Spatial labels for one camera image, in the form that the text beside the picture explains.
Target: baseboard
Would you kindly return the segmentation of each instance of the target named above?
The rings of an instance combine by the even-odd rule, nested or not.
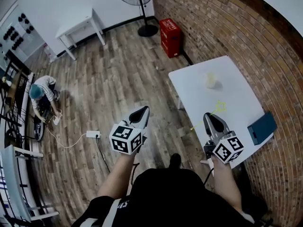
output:
[[[185,57],[185,59],[188,61],[189,65],[193,65],[193,61],[190,59],[190,57],[186,54],[186,52],[183,50],[183,48],[181,49],[181,54]]]
[[[110,27],[107,27],[107,28],[102,29],[102,31],[103,31],[104,33],[106,33],[106,32],[109,31],[109,30],[112,30],[112,29],[117,28],[117,27],[122,26],[122,25],[126,25],[126,24],[129,24],[129,23],[132,23],[132,22],[134,22],[134,21],[138,21],[138,20],[140,20],[140,19],[143,19],[143,16],[134,17],[134,18],[129,19],[129,20],[126,20],[126,21],[124,21],[124,22],[121,22],[121,23],[112,25],[112,26],[110,26]],[[151,20],[151,19],[155,19],[155,20],[158,22],[158,20],[156,19],[155,16],[146,17],[146,20]],[[84,38],[84,39],[78,41],[78,42],[76,43],[76,45],[77,45],[77,46],[78,46],[78,45],[81,45],[81,44],[85,43],[86,41],[88,41],[88,40],[90,40],[91,38],[94,38],[94,37],[96,37],[96,36],[97,36],[97,33],[94,33],[94,34],[92,34],[92,35],[90,35],[90,36],[88,36],[88,37],[86,37],[86,38]],[[57,54],[57,57],[62,56],[64,53],[66,53],[66,51],[60,52],[59,54]]]

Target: table leg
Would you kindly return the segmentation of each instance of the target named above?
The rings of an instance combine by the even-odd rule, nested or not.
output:
[[[183,107],[183,104],[181,102],[181,99],[178,99],[178,109],[181,109]]]
[[[75,61],[76,58],[74,57],[74,55],[71,53],[71,51],[69,50],[69,48],[67,48],[67,46],[65,45],[65,43],[62,41],[61,38],[59,38],[59,40],[61,41],[61,43],[63,44],[65,51],[70,55],[70,57]]]
[[[73,45],[75,48],[77,48],[76,42],[72,39],[71,35],[68,35],[67,37],[68,37],[68,39],[70,40],[70,42],[72,43],[72,45]]]
[[[28,160],[28,157],[23,157],[23,156],[16,156],[17,158],[23,159],[23,160]]]
[[[49,214],[42,214],[42,215],[38,215],[38,216],[33,216],[30,218],[31,221],[34,221],[34,220],[38,220],[38,219],[43,219],[43,218],[49,218],[49,217],[52,217],[52,216],[55,216],[55,215],[58,215],[59,212],[53,212],[53,213],[49,213]]]
[[[200,163],[201,164],[208,164],[208,161],[207,160],[200,160]]]
[[[52,204],[44,205],[41,207],[29,207],[27,208],[28,210],[41,210],[41,209],[46,209],[46,208],[51,208],[53,207]]]
[[[33,152],[33,151],[29,151],[29,150],[21,149],[21,148],[17,148],[17,147],[14,147],[14,150],[17,152],[23,153],[23,154],[28,154],[30,156],[34,156],[34,157],[43,157],[44,156],[42,153]]]
[[[96,31],[96,33],[97,33],[97,35],[99,37],[99,40],[101,41],[101,44],[104,46],[105,42],[104,42],[104,40],[102,38],[102,35],[100,34],[100,31],[98,30],[98,27],[97,27],[94,19],[91,19],[90,22],[91,22],[91,25],[93,25],[93,28],[95,29],[95,31]]]

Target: black cable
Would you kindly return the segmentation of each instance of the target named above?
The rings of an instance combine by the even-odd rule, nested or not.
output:
[[[99,142],[98,142],[98,135],[96,135],[96,143],[97,143],[98,149],[99,149],[99,151],[100,151],[100,153],[101,153],[102,159],[103,159],[103,161],[104,161],[104,163],[105,163],[105,165],[106,165],[106,167],[107,167],[107,169],[108,169],[108,172],[110,173],[110,170],[109,170],[109,168],[108,168],[108,165],[107,165],[105,159],[103,158],[103,154],[102,154],[102,151],[101,151],[101,147],[100,147]]]
[[[107,169],[108,169],[108,172],[110,173],[110,170],[109,170],[108,165],[107,165],[107,163],[106,163],[106,161],[105,161],[105,159],[104,159],[104,157],[103,157],[103,154],[102,154],[102,151],[101,151],[101,147],[100,147],[99,142],[98,142],[98,135],[96,135],[96,143],[97,143],[98,149],[99,149],[99,151],[100,151],[100,153],[101,153],[102,159],[103,159],[103,161],[104,161],[104,163],[105,163],[105,165],[106,165],[106,167],[107,167]],[[134,172],[135,172],[137,166],[139,166],[139,164],[140,164],[140,163],[133,164],[134,169],[133,169],[133,173],[132,173],[131,185],[133,185],[133,181],[134,181]]]
[[[205,186],[205,184],[206,184],[206,182],[207,182],[207,180],[208,180],[210,174],[212,173],[212,171],[213,171],[213,168],[209,171],[209,173],[208,173],[208,175],[207,175],[207,177],[206,177],[206,179],[205,179],[205,182],[203,183],[204,186]]]
[[[132,174],[132,180],[131,180],[131,185],[133,186],[133,180],[134,180],[134,171],[136,170],[137,166],[139,166],[140,163],[133,164],[134,169],[133,169],[133,174]]]

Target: fan base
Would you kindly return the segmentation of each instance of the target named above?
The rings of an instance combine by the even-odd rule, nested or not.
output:
[[[155,25],[144,25],[138,29],[138,35],[142,37],[150,37],[158,32],[158,28]]]

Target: fiducial marker cube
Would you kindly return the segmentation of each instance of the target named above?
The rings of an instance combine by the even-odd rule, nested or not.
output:
[[[114,124],[109,134],[109,140],[113,150],[131,155],[142,145],[142,130]]]
[[[219,141],[213,153],[224,163],[236,159],[244,150],[242,143],[237,136],[231,136]]]

